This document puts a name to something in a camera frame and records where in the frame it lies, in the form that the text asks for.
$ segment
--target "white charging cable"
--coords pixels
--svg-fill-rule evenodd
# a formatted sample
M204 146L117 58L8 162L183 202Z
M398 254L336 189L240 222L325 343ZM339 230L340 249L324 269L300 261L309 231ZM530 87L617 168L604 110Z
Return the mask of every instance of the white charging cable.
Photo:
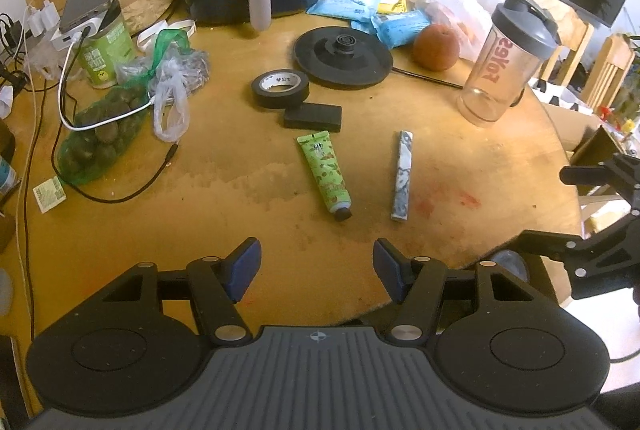
M63 87L63 81L65 79L65 74L66 74L66 66L69 64L69 58L71 58L71 51L73 50L75 45L80 41L81 37L82 37L82 32L77 32L71 39L71 45L69 46L69 49L66 52L65 64L62 67L62 74L60 74L60 82L58 84L58 113L60 114L60 121L62 121L62 124L66 128L68 128L69 130L72 130L73 132L83 132L85 130L91 130L99 126L103 126L109 123L113 123L114 121L120 121L120 120L123 120L124 118L128 118L129 116L133 116L134 114L139 113L141 110L145 110L147 107L150 107L151 105L153 105L155 101L154 100L155 97L151 98L147 103L145 103L145 105L139 106L135 110L130 110L126 114L123 114L121 116L116 116L115 118L109 118L108 120L100 121L99 123L96 123L93 125L73 126L72 124L70 124L66 120L65 115L62 112L62 92L63 92L62 87Z

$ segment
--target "shaker bottle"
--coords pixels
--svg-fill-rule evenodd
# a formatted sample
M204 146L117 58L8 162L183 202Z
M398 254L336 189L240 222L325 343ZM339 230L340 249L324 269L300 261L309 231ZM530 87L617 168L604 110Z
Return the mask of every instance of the shaker bottle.
M458 97L462 116L477 126L500 119L540 64L558 47L558 24L533 0L505 0Z

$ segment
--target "green tin can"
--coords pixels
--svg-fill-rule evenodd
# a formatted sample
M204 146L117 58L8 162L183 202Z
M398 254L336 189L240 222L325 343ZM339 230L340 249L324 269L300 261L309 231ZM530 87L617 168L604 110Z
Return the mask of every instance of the green tin can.
M84 41L78 59L89 73L92 87L106 89L117 83L116 65L135 57L133 40L124 23L120 3L114 0L98 33Z

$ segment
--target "marble-pattern stick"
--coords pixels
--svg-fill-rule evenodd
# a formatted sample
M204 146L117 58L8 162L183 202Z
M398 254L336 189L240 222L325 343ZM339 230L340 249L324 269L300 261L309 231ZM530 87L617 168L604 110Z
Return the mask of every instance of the marble-pattern stick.
M400 131L396 195L391 212L393 220L407 220L409 215L409 180L411 177L411 150L413 145L414 134L405 130Z

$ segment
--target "chair backrest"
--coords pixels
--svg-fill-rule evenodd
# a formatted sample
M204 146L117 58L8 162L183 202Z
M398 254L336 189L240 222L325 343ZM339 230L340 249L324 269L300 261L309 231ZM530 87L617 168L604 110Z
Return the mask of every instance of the chair backrest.
M589 25L578 16L575 9L559 0L533 1L543 9L548 9L554 20L558 22L558 34L562 45L571 51L577 51L588 32Z
M594 110L599 106L610 106L634 57L634 51L622 35L607 38L582 91L582 100Z

